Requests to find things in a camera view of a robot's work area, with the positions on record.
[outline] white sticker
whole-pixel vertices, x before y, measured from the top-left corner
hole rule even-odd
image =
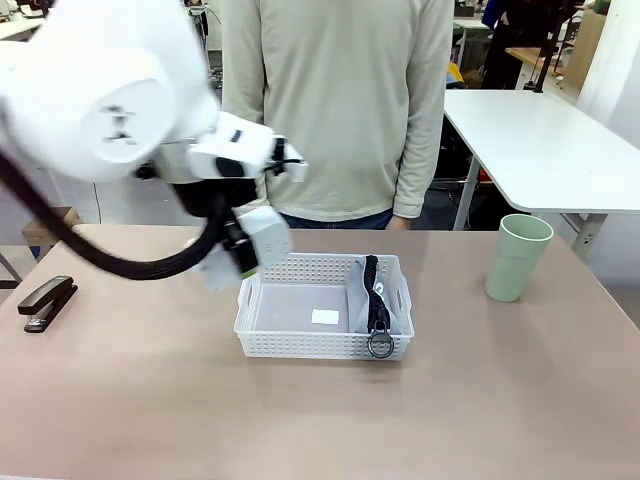
[[[323,325],[338,325],[340,322],[340,312],[337,310],[313,310],[311,323],[322,323]]]

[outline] green cup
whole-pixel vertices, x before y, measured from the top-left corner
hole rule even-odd
[[[553,228],[530,215],[507,215],[500,222],[498,248],[485,290],[499,302],[515,302],[553,238]]]

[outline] stapler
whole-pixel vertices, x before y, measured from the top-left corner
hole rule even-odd
[[[67,276],[54,277],[34,290],[18,305],[18,313],[29,317],[24,331],[43,333],[77,290],[73,278]]]

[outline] blue jeans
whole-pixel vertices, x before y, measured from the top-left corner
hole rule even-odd
[[[345,220],[343,222],[318,222],[307,220],[306,218],[291,217],[281,213],[290,228],[306,228],[311,230],[384,230],[389,225],[393,210],[377,213],[370,217],[356,218],[355,220]]]

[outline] key ring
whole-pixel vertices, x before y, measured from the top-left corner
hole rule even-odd
[[[389,349],[384,352],[384,353],[378,353],[373,349],[373,343],[388,343],[389,344]],[[389,358],[391,356],[391,354],[393,353],[393,351],[395,350],[395,342],[393,341],[393,337],[391,335],[389,335],[389,332],[387,331],[387,326],[385,325],[385,328],[383,331],[378,331],[378,330],[374,330],[374,332],[371,334],[371,336],[369,337],[369,340],[367,340],[367,349],[369,350],[369,353],[371,355],[373,355],[375,358],[378,359],[385,359],[385,358]]]

